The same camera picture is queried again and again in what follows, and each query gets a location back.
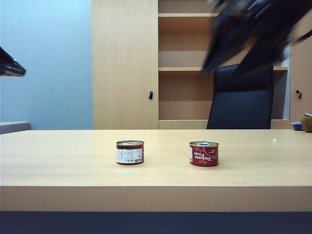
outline blue container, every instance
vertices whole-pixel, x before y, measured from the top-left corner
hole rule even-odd
[[[295,131],[302,131],[301,122],[292,122],[292,126]]]

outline cabinet door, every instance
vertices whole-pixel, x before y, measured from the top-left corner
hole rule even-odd
[[[311,30],[312,11],[299,23],[293,38]],[[291,121],[300,121],[305,112],[312,112],[312,38],[291,49]]]
[[[92,36],[94,128],[158,129],[158,1],[93,0]]]

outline white label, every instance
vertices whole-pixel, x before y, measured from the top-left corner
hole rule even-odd
[[[117,162],[119,163],[138,163],[143,161],[142,149],[117,149]]]
[[[190,162],[193,162],[193,148],[191,147],[189,149],[189,158],[190,158]]]

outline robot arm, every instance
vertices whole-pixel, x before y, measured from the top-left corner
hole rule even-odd
[[[253,39],[250,52],[237,68],[242,75],[272,66],[281,60],[289,35],[312,8],[312,0],[217,0],[215,9],[225,5],[214,22],[214,38],[203,64],[205,75],[243,49]],[[306,33],[296,42],[310,37]]]
[[[25,73],[25,68],[0,47],[0,76],[22,77]]]

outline red can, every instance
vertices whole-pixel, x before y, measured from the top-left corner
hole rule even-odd
[[[116,142],[117,163],[136,165],[144,162],[144,141],[123,140]]]
[[[190,142],[190,163],[201,167],[218,165],[219,144],[209,141]]]

